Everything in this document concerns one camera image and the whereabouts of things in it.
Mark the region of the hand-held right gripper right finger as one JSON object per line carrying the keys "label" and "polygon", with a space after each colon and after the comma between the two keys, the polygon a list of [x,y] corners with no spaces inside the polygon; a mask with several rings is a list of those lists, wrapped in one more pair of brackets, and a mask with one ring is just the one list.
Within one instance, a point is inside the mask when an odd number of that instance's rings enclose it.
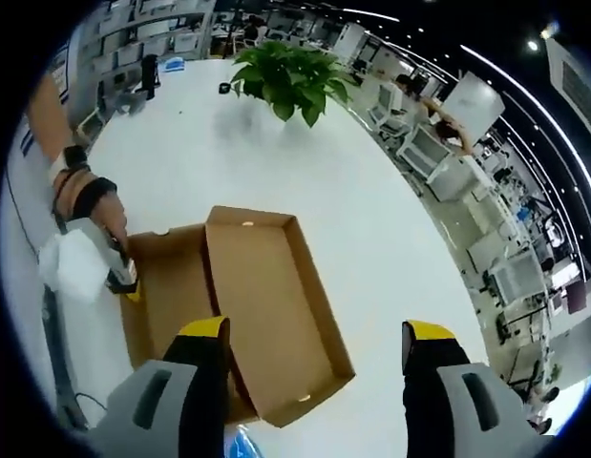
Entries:
{"label": "hand-held right gripper right finger", "polygon": [[402,323],[407,456],[539,457],[554,439],[528,422],[520,397],[454,334],[434,323]]}

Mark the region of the person's left hand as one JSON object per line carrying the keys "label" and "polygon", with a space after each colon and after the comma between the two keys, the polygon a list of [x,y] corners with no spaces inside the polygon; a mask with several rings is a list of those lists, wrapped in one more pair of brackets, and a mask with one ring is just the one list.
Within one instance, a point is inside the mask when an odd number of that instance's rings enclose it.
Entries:
{"label": "person's left hand", "polygon": [[[79,195],[98,180],[99,177],[88,169],[60,172],[53,182],[55,212],[65,221],[74,219]],[[116,190],[103,194],[89,211],[88,218],[116,239],[124,251],[127,250],[127,218]]]}

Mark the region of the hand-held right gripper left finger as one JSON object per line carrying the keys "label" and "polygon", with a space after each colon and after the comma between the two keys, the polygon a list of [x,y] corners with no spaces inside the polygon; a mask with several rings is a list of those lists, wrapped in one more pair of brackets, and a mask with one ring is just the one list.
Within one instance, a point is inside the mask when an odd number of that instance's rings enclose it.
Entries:
{"label": "hand-held right gripper left finger", "polygon": [[222,457],[229,362],[228,318],[187,324],[110,394],[91,447],[100,457]]}

